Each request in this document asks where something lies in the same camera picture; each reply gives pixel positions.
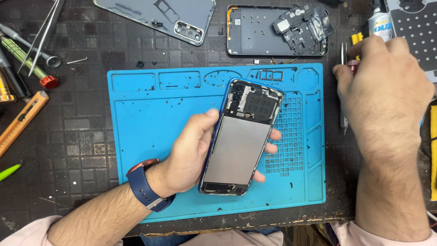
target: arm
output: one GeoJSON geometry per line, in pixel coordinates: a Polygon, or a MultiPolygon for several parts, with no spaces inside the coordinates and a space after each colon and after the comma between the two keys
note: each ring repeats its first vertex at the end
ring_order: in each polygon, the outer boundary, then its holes
{"type": "Polygon", "coordinates": [[[430,228],[417,171],[420,121],[434,86],[403,38],[372,36],[348,53],[361,55],[355,77],[337,65],[337,92],[364,157],[355,223],[386,239],[418,242],[430,228]]]}
{"type": "MultiPolygon", "coordinates": [[[[174,142],[169,158],[146,171],[150,188],[157,195],[169,197],[198,183],[218,115],[216,109],[193,115],[174,142]]],[[[270,138],[279,140],[281,133],[273,129],[270,138]]],[[[277,147],[268,143],[265,151],[276,153],[277,147]]],[[[263,182],[265,177],[256,172],[253,179],[263,182]]],[[[53,224],[48,240],[54,246],[113,246],[150,213],[125,183],[53,224]]]]}

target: pink shirt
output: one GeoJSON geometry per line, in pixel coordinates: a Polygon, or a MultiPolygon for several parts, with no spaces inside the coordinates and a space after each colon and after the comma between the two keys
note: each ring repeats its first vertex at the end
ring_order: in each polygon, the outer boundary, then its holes
{"type": "MultiPolygon", "coordinates": [[[[18,232],[0,242],[0,246],[53,246],[47,240],[47,231],[50,225],[62,218],[54,215],[36,220],[18,232]]],[[[428,246],[437,245],[437,234],[432,231],[431,236],[421,242],[396,242],[370,234],[359,228],[353,222],[331,223],[341,246],[428,246]]],[[[261,233],[242,233],[231,230],[228,232],[202,233],[183,243],[183,246],[209,245],[214,246],[282,246],[283,235],[274,232],[267,236],[261,233]]]]}

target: pink shirt sleeve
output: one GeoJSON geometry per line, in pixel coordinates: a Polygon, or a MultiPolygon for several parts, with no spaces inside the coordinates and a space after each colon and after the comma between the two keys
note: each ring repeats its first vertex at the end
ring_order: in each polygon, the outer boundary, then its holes
{"type": "Polygon", "coordinates": [[[47,240],[47,231],[62,216],[54,215],[36,220],[0,242],[0,246],[53,246],[47,240]]]}
{"type": "Polygon", "coordinates": [[[361,229],[353,222],[331,223],[341,246],[429,246],[437,245],[437,234],[431,231],[431,236],[421,242],[397,242],[388,240],[361,229]]]}

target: blue watch strap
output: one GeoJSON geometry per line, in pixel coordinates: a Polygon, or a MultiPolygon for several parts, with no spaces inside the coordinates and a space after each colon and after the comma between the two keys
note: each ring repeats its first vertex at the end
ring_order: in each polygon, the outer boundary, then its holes
{"type": "Polygon", "coordinates": [[[126,177],[129,179],[129,184],[135,197],[149,210],[159,212],[168,207],[175,198],[175,195],[167,198],[159,197],[150,188],[146,179],[144,168],[142,166],[139,166],[135,170],[128,173],[126,177]]]}

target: fingernail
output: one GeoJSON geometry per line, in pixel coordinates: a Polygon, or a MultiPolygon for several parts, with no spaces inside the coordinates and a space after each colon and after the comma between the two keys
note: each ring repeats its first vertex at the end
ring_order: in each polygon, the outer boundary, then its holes
{"type": "Polygon", "coordinates": [[[213,117],[213,116],[215,116],[217,114],[217,110],[216,109],[209,109],[208,111],[206,111],[206,114],[209,117],[213,117]]]}

